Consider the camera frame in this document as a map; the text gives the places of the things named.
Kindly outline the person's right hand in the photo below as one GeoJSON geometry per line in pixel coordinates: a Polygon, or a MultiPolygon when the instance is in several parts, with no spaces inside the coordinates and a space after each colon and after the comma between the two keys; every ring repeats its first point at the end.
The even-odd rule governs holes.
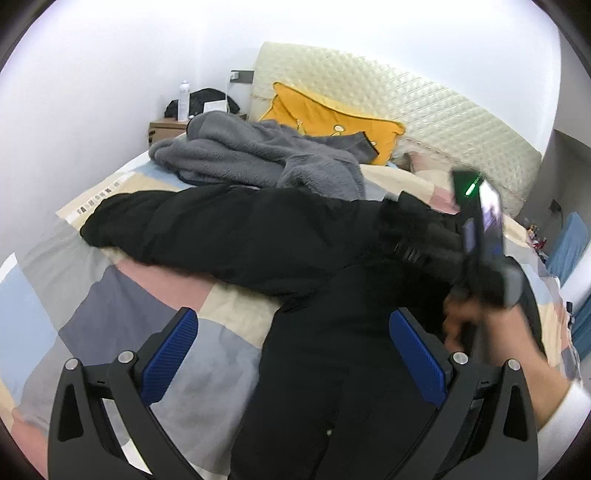
{"type": "Polygon", "coordinates": [[[525,371],[548,366],[519,305],[512,309],[498,309],[474,299],[460,301],[449,295],[444,312],[444,344],[450,352],[468,352],[461,333],[466,326],[474,326],[482,335],[484,358],[490,364],[502,365],[515,359],[525,371]]]}

